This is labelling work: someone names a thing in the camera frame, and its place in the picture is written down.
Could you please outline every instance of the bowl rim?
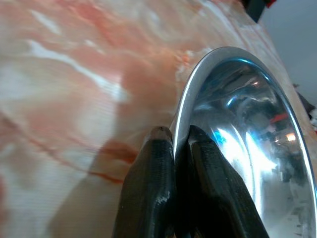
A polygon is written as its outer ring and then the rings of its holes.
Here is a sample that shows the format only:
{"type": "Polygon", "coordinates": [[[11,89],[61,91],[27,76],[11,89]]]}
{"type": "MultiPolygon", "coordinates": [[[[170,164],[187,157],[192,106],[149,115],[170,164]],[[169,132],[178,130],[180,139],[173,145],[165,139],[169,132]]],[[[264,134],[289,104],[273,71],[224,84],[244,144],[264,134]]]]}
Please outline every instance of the bowl rim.
{"type": "Polygon", "coordinates": [[[183,147],[188,138],[191,113],[194,109],[196,98],[203,83],[218,65],[230,61],[241,61],[248,65],[251,65],[252,67],[256,67],[259,72],[262,73],[262,75],[273,88],[273,90],[281,98],[282,103],[284,104],[286,111],[293,123],[294,130],[299,138],[298,141],[300,147],[302,148],[307,177],[310,183],[311,193],[313,194],[315,225],[317,227],[317,198],[315,177],[307,146],[304,141],[303,133],[296,119],[294,110],[292,109],[280,84],[274,78],[269,69],[257,57],[246,50],[237,47],[217,48],[206,54],[191,72],[179,101],[174,121],[171,125],[171,131],[173,133],[173,152],[175,162],[177,163],[179,156],[181,156],[183,147]]]}

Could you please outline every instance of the gray wall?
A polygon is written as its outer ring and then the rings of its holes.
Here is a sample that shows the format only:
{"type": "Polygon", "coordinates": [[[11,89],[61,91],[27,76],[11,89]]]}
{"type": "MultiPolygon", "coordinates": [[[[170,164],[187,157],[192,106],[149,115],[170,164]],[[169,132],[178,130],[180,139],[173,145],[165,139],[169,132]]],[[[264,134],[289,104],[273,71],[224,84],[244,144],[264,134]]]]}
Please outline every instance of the gray wall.
{"type": "Polygon", "coordinates": [[[317,105],[317,0],[277,0],[261,22],[298,91],[317,105]]]}

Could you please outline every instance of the shiny metal surface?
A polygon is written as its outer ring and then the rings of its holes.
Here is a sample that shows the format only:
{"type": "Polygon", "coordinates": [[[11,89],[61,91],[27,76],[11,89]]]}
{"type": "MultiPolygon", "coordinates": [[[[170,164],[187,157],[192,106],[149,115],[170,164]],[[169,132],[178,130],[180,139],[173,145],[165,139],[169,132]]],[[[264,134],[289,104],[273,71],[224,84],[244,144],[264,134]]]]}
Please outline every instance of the shiny metal surface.
{"type": "Polygon", "coordinates": [[[316,194],[294,112],[268,69],[233,47],[193,70],[174,120],[174,156],[189,125],[205,130],[243,178],[272,238],[316,238],[316,194]]]}

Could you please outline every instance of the dark object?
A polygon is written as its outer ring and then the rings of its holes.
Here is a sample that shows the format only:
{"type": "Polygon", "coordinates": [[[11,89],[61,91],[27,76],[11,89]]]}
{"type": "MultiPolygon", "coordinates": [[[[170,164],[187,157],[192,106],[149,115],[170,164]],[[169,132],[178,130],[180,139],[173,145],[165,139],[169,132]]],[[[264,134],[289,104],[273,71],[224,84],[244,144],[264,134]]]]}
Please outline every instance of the dark object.
{"type": "Polygon", "coordinates": [[[312,104],[310,104],[306,98],[304,98],[299,92],[297,92],[299,99],[301,100],[305,111],[307,112],[309,119],[312,119],[312,116],[309,114],[312,110],[314,110],[316,107],[312,104]]]}
{"type": "Polygon", "coordinates": [[[246,13],[257,23],[265,8],[264,0],[242,0],[246,13]]]}
{"type": "Polygon", "coordinates": [[[216,143],[192,125],[187,148],[192,236],[268,238],[242,178],[216,143]]]}
{"type": "Polygon", "coordinates": [[[268,238],[243,180],[196,126],[182,161],[176,194],[171,133],[155,128],[124,181],[114,238],[268,238]]]}
{"type": "Polygon", "coordinates": [[[174,234],[176,187],[172,135],[153,129],[126,176],[114,238],[164,238],[174,234]]]}

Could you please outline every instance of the stainless steel bowl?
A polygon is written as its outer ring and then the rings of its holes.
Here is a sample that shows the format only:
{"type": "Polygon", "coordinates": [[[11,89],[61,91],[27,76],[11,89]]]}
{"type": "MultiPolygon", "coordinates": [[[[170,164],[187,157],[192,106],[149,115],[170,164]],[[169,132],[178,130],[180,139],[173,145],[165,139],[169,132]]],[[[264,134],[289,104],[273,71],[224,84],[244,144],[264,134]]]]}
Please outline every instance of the stainless steel bowl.
{"type": "Polygon", "coordinates": [[[295,114],[255,56],[225,47],[193,70],[174,129],[175,160],[191,124],[202,128],[243,178],[272,238],[316,238],[316,192],[295,114]]]}

